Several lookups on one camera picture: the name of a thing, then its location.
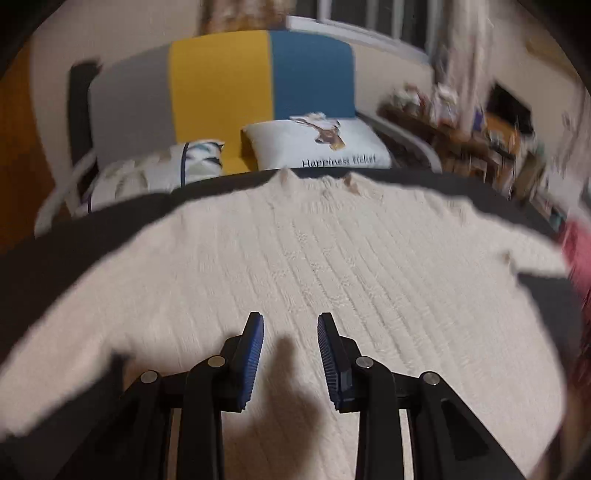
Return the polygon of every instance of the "curtain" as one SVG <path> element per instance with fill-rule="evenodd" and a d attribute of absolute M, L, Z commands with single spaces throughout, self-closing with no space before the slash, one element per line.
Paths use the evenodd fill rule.
<path fill-rule="evenodd" d="M 565 122 L 566 141 L 558 151 L 557 162 L 562 172 L 573 173 L 576 177 L 591 177 L 591 96 L 583 82 L 577 98 L 578 113 Z"/>
<path fill-rule="evenodd" d="M 472 133 L 475 110 L 488 97 L 492 23 L 488 0 L 452 0 L 447 33 L 446 85 L 459 97 L 458 128 Z"/>

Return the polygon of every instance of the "cream cable knit sweater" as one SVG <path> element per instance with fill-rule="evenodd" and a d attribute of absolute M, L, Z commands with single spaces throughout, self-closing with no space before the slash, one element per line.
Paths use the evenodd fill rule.
<path fill-rule="evenodd" d="M 224 418 L 228 478 L 353 478 L 357 416 L 334 411 L 316 340 L 332 312 L 391 370 L 441 373 L 528 474 L 564 394 L 516 271 L 566 273 L 545 239 L 465 200 L 282 171 L 183 205 L 87 272 L 3 364 L 0 432 L 26 433 L 113 351 L 130 378 L 188 370 L 256 310 L 265 343 L 246 412 Z"/>

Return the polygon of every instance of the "printed pillow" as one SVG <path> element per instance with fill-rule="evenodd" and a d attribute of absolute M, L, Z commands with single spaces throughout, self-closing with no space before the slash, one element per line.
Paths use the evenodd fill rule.
<path fill-rule="evenodd" d="M 322 113 L 293 116 L 244 128 L 259 170 L 282 167 L 390 168 L 390 152 L 358 118 L 330 119 Z"/>
<path fill-rule="evenodd" d="M 219 140 L 200 140 L 113 163 L 97 179 L 88 210 L 99 210 L 147 193 L 168 193 L 187 183 L 219 177 L 222 147 Z"/>

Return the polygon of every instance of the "chair back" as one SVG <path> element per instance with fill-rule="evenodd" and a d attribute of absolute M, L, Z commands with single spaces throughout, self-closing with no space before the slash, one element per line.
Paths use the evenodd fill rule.
<path fill-rule="evenodd" d="M 256 170 L 246 125 L 323 112 L 355 116 L 350 45 L 323 35 L 241 31 L 173 42 L 121 61 L 89 90 L 99 168 L 200 139 L 219 139 L 225 173 Z"/>

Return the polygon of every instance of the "gray panel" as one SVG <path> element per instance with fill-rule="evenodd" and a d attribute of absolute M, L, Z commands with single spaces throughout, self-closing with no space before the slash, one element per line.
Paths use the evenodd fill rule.
<path fill-rule="evenodd" d="M 92 141 L 99 168 L 176 143 L 164 45 L 113 65 L 90 84 Z"/>
<path fill-rule="evenodd" d="M 588 210 L 591 212 L 591 179 L 589 179 L 585 184 L 583 193 L 581 194 L 581 199 L 583 203 L 587 205 Z"/>

